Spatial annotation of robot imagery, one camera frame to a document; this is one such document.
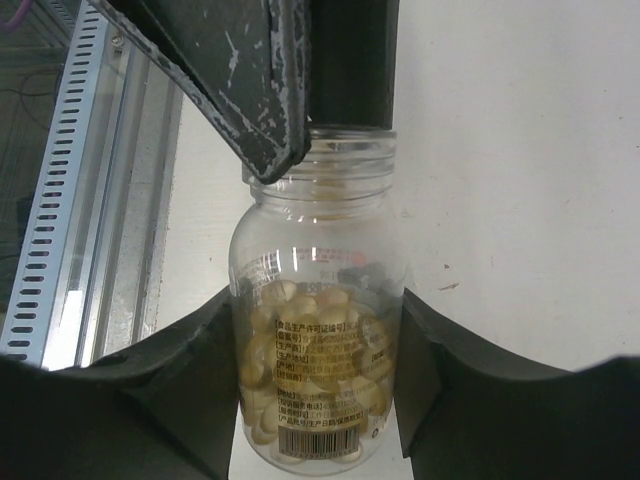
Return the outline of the clear pill bottle yellow pills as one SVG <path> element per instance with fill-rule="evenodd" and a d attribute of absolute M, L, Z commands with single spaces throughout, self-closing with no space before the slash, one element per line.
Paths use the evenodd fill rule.
<path fill-rule="evenodd" d="M 390 200 L 392 131 L 316 130 L 253 199 L 228 272 L 247 441 L 303 477 L 379 448 L 393 406 L 406 264 Z"/>

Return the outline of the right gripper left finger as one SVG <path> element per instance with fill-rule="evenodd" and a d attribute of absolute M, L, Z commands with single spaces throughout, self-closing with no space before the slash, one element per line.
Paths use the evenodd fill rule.
<path fill-rule="evenodd" d="M 5 479 L 225 479 L 238 409 L 230 294 L 87 367 L 1 360 Z"/>

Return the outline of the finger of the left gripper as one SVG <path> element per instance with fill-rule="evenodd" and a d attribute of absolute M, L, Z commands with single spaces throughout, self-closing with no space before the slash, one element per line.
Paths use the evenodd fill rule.
<path fill-rule="evenodd" d="M 258 181 L 278 181 L 309 151 L 309 2 L 92 5 L 180 87 Z"/>
<path fill-rule="evenodd" d="M 393 128 L 397 0 L 312 1 L 310 122 Z"/>

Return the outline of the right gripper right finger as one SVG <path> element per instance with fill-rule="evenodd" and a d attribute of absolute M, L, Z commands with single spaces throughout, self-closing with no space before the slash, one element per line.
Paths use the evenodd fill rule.
<path fill-rule="evenodd" d="M 635 479 L 639 361 L 547 366 L 406 292 L 397 422 L 417 479 Z"/>

